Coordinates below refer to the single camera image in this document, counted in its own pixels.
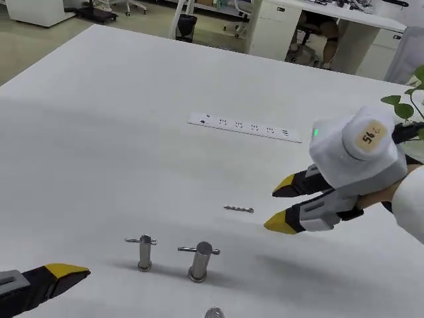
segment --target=electrical outlet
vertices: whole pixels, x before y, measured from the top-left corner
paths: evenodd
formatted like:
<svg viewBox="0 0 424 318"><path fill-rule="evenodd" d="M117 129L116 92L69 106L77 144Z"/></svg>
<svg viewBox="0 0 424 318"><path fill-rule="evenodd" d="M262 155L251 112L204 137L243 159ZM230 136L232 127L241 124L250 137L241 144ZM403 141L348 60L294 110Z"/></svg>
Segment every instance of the electrical outlet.
<svg viewBox="0 0 424 318"><path fill-rule="evenodd" d="M255 134L256 136L301 142L299 134L293 129L283 129L270 125L249 123L241 120L234 121L226 117L212 116L211 114L193 113L189 116L188 123L224 129L226 131L236 131L238 133Z"/></svg>

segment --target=metal washer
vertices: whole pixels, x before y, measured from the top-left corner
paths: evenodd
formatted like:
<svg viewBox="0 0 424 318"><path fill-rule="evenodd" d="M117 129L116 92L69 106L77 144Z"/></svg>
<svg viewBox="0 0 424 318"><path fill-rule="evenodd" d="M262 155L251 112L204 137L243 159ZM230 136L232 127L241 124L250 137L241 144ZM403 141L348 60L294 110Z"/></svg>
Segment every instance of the metal washer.
<svg viewBox="0 0 424 318"><path fill-rule="evenodd" d="M203 282L206 279L206 275L207 275L207 272L201 278L194 278L193 275L191 275L191 266L188 269L188 277L189 277L189 279L191 279L195 283L201 283L201 282Z"/></svg>
<svg viewBox="0 0 424 318"><path fill-rule="evenodd" d="M141 270L142 272L148 272L152 268L152 261L150 261L147 268L140 267L140 262L138 262L137 266L138 266L138 269Z"/></svg>

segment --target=drawer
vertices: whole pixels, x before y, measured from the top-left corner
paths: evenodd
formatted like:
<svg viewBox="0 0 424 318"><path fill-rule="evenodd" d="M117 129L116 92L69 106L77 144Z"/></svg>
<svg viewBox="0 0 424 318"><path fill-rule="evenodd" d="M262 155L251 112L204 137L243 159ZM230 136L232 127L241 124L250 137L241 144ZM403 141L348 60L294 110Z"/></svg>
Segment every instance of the drawer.
<svg viewBox="0 0 424 318"><path fill-rule="evenodd" d="M380 29L373 44L396 50L402 39L402 33Z"/></svg>
<svg viewBox="0 0 424 318"><path fill-rule="evenodd" d="M294 30L295 25L288 28L284 23L259 18L248 53L284 61Z"/></svg>
<svg viewBox="0 0 424 318"><path fill-rule="evenodd" d="M384 80L395 54L396 50L393 48L371 45L359 65L356 75L374 78L375 80Z"/></svg>
<svg viewBox="0 0 424 318"><path fill-rule="evenodd" d="M279 22L295 20L295 23L297 24L300 13L301 9L296 9L287 5L276 5L275 3L263 1L260 6L259 17Z"/></svg>

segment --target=cylindrical metal post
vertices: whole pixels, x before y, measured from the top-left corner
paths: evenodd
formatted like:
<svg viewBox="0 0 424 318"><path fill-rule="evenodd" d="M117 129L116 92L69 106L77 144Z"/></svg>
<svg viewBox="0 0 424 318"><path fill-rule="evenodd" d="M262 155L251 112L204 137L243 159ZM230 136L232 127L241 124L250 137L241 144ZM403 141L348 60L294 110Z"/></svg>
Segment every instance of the cylindrical metal post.
<svg viewBox="0 0 424 318"><path fill-rule="evenodd" d="M188 270L188 276L193 282L201 283L206 278L207 263L212 254L212 245L208 242L200 242L196 246L193 264Z"/></svg>
<svg viewBox="0 0 424 318"><path fill-rule="evenodd" d="M142 235L140 237L140 262L138 262L138 268L142 272L148 272L152 267L152 261L150 260L151 248L152 238L148 235Z"/></svg>

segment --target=metal peg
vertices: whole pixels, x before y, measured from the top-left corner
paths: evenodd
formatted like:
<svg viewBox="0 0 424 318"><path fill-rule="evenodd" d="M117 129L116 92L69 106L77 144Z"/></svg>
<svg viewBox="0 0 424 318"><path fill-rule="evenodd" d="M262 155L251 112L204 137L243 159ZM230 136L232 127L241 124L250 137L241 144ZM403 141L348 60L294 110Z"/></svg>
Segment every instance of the metal peg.
<svg viewBox="0 0 424 318"><path fill-rule="evenodd" d="M126 238L124 241L129 243L140 243L140 261L138 262L138 268L142 272L148 272L152 267L150 250L152 245L158 244L158 241L153 240L152 237L148 235L142 235L139 240L136 238Z"/></svg>
<svg viewBox="0 0 424 318"><path fill-rule="evenodd" d="M188 277L195 283L201 283L206 279L206 268L211 254L219 255L220 250L213 250L208 242L200 242L196 248L179 247L181 252L194 252L193 264L188 269Z"/></svg>

